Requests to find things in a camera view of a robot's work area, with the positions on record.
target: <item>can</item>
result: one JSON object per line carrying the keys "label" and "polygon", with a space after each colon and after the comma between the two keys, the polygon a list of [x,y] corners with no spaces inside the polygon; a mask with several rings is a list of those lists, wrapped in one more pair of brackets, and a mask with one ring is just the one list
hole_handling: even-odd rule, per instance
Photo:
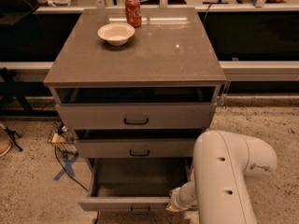
{"label": "can", "polygon": [[133,27],[141,26],[141,8],[139,0],[125,0],[127,22]]}
{"label": "can", "polygon": [[64,134],[66,143],[74,143],[75,141],[74,135],[67,129],[66,126],[62,128],[62,132]]}

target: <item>cabinet top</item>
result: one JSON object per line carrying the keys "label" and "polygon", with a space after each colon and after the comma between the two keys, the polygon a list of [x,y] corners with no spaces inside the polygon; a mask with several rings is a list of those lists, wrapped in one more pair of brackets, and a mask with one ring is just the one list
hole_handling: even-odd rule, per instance
{"label": "cabinet top", "polygon": [[122,46],[97,35],[126,22],[123,8],[84,10],[44,83],[52,87],[152,86],[226,80],[191,7],[142,8],[142,25]]}

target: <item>terrazzo floor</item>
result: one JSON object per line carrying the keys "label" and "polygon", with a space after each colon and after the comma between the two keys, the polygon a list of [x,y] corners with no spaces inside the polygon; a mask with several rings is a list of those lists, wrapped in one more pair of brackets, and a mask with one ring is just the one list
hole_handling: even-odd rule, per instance
{"label": "terrazzo floor", "polygon": [[[54,147],[48,143],[53,119],[3,119],[22,134],[18,144],[0,158],[0,223],[92,224],[95,212],[84,212],[78,200],[86,190],[60,173]],[[259,137],[278,154],[278,169],[269,178],[248,186],[259,224],[296,224],[299,219],[299,98],[227,97],[210,127]],[[0,141],[7,140],[0,130]],[[63,154],[58,153],[62,161]],[[75,178],[88,187],[90,171],[79,157],[72,166]],[[100,213],[97,223],[195,224],[197,212]]]}

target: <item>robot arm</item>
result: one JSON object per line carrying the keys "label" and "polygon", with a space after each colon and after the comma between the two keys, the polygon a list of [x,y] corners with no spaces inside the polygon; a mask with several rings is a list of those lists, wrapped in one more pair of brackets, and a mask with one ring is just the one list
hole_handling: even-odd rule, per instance
{"label": "robot arm", "polygon": [[261,139],[203,133],[193,151],[194,182],[174,189],[166,209],[182,211],[197,203],[201,224],[254,224],[246,182],[271,175],[277,165],[275,151]]}

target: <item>white bowl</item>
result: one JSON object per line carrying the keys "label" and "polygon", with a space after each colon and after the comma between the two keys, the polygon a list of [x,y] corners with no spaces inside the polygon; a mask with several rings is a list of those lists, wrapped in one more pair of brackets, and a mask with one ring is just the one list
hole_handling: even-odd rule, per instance
{"label": "white bowl", "polygon": [[121,46],[135,33],[135,28],[128,23],[115,22],[102,26],[97,34],[112,46]]}

